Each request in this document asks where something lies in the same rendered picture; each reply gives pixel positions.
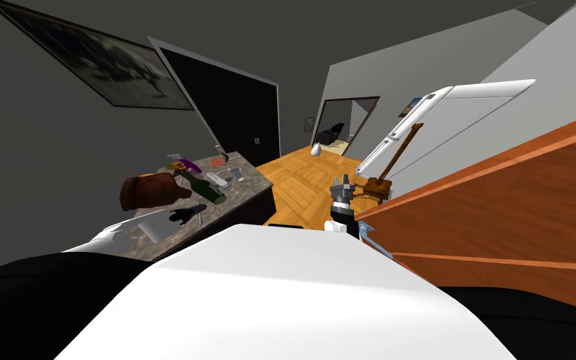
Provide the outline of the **brown bread loaf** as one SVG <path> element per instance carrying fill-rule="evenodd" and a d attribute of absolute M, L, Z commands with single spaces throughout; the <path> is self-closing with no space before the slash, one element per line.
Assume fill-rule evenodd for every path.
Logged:
<path fill-rule="evenodd" d="M 123 211 L 132 211 L 171 205 L 191 196 L 192 191 L 180 187 L 171 173 L 160 172 L 127 178 L 119 202 Z"/>

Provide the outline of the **marble top table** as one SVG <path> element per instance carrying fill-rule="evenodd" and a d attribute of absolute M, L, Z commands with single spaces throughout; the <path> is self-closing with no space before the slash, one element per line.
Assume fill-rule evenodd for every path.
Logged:
<path fill-rule="evenodd" d="M 190 198 L 179 199 L 171 205 L 134 210 L 134 220 L 139 224 L 126 231 L 131 243 L 127 250 L 120 252 L 120 256 L 158 261 L 235 224 L 262 225 L 276 212 L 272 183 L 238 153 L 229 154 L 226 164 L 218 168 L 211 168 L 209 158 L 193 163 L 202 169 L 202 173 L 187 168 L 186 171 L 209 181 L 213 189 L 227 196 L 226 201 L 214 204 L 192 191 Z M 233 178 L 229 172 L 231 168 L 241 168 L 245 180 L 239 182 Z M 176 169 L 175 165 L 167 165 L 156 173 L 173 175 Z M 229 181 L 232 188 L 219 191 L 206 177 L 208 172 Z M 180 187 L 191 190 L 189 182 L 182 176 L 173 177 Z M 206 204 L 206 210 L 191 217 L 186 224 L 169 220 L 171 210 L 190 208 L 197 204 Z"/>

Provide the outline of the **black double door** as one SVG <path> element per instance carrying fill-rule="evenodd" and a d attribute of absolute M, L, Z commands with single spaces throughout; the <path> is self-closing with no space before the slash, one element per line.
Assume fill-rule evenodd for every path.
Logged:
<path fill-rule="evenodd" d="M 276 82 L 150 38 L 215 143 L 255 168 L 281 155 Z"/>

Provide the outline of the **blue wall picture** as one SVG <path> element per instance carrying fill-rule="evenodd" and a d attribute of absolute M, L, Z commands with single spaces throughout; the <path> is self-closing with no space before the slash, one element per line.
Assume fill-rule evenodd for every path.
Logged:
<path fill-rule="evenodd" d="M 406 107 L 400 112 L 399 118 L 405 118 L 413 108 L 422 100 L 422 97 L 415 97 Z"/>

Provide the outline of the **green bottle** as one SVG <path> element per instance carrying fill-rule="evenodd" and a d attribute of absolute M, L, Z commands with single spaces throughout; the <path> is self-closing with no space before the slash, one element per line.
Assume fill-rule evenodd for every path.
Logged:
<path fill-rule="evenodd" d="M 189 182 L 191 190 L 194 193 L 214 204 L 222 204 L 227 199 L 226 195 L 213 189 L 209 181 L 195 177 L 186 170 L 176 169 L 173 172 L 173 176 L 182 176 Z"/>

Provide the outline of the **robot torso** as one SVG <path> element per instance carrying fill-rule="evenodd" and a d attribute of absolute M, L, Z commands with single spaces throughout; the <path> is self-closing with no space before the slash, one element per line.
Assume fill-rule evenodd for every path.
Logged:
<path fill-rule="evenodd" d="M 348 234 L 240 224 L 149 266 L 55 360 L 516 359 Z"/>

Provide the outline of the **brown wooden chair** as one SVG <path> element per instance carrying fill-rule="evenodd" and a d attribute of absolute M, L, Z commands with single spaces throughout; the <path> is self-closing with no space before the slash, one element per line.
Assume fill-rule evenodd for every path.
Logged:
<path fill-rule="evenodd" d="M 423 125 L 424 125 L 423 123 L 416 123 L 411 127 L 409 134 L 403 140 L 403 143 L 399 146 L 397 152 L 392 156 L 392 159 L 389 161 L 388 165 L 386 166 L 383 173 L 379 177 L 368 178 L 367 182 L 364 185 L 355 184 L 356 186 L 362 188 L 363 192 L 358 192 L 358 194 L 353 195 L 353 198 L 372 196 L 379 200 L 378 204 L 382 204 L 385 200 L 389 198 L 389 191 L 392 182 L 389 180 L 385 180 L 386 175 L 388 175 L 389 171 L 394 167 L 396 161 L 401 157 L 406 147 L 410 144 L 412 138 L 417 134 L 418 130 Z"/>

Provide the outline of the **white oblong object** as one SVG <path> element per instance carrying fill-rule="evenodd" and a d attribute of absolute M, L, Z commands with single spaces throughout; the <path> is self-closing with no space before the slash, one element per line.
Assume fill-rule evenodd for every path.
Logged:
<path fill-rule="evenodd" d="M 227 191 L 232 188 L 232 185 L 229 181 L 219 177 L 213 172 L 207 172 L 206 177 L 216 185 L 216 188 L 219 191 Z"/>

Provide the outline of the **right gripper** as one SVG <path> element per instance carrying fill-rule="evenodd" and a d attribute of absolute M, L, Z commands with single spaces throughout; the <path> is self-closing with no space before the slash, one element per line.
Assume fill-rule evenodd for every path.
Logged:
<path fill-rule="evenodd" d="M 342 184 L 339 178 L 334 178 L 334 185 L 330 187 L 330 195 L 334 202 L 350 202 L 354 198 L 355 185 L 349 184 L 347 174 L 342 176 Z"/>

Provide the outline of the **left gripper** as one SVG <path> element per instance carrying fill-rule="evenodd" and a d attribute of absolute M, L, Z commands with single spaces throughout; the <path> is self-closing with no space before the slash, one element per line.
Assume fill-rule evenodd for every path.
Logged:
<path fill-rule="evenodd" d="M 192 207 L 174 209 L 170 211 L 171 215 L 169 216 L 169 220 L 172 222 L 180 221 L 181 224 L 186 224 L 188 221 L 190 221 L 191 217 L 200 214 L 206 210 L 206 208 L 206 204 L 197 204 Z"/>

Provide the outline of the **white refrigerator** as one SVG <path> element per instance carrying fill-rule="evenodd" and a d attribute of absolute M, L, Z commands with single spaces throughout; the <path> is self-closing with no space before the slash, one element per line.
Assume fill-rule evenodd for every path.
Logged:
<path fill-rule="evenodd" d="M 379 177 L 402 147 L 414 124 L 422 123 L 386 178 L 392 179 L 411 164 L 438 149 L 448 140 L 489 116 L 535 83 L 534 79 L 485 82 L 449 86 L 427 94 L 415 103 L 355 173 L 364 178 Z"/>

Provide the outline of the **large dark framed picture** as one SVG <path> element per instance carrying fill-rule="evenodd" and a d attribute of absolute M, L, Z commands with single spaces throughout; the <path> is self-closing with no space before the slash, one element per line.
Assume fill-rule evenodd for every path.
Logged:
<path fill-rule="evenodd" d="M 193 110 L 151 47 L 3 0 L 0 15 L 115 107 Z"/>

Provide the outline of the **orange wooden cabinet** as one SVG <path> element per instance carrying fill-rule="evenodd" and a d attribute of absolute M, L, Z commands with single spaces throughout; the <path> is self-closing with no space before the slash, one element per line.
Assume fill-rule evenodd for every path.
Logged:
<path fill-rule="evenodd" d="M 576 306 L 576 121 L 359 219 L 434 285 L 518 289 Z"/>

